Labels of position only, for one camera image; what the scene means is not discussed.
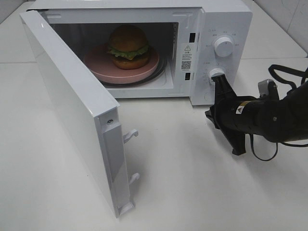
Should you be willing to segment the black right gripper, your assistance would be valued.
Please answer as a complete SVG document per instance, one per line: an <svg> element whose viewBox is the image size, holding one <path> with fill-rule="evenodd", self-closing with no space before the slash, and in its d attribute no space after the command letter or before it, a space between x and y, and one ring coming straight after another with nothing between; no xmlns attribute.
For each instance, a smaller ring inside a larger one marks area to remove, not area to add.
<svg viewBox="0 0 308 231"><path fill-rule="evenodd" d="M262 101L253 96L237 96L225 74L211 78L215 83L215 104L205 112L215 128L221 129L232 146L232 154L246 153L245 133L261 135L257 114Z"/></svg>

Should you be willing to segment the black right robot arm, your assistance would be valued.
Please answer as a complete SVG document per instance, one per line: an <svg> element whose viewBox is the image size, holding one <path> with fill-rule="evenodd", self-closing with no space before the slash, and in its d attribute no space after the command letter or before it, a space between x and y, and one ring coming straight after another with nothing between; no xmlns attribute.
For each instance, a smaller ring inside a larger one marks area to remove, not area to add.
<svg viewBox="0 0 308 231"><path fill-rule="evenodd" d="M225 75L212 78L215 103L205 115L221 130L233 154L245 150L245 135L259 135L273 143L308 138L308 84L304 83L280 99L271 79L258 83L259 98L238 96Z"/></svg>

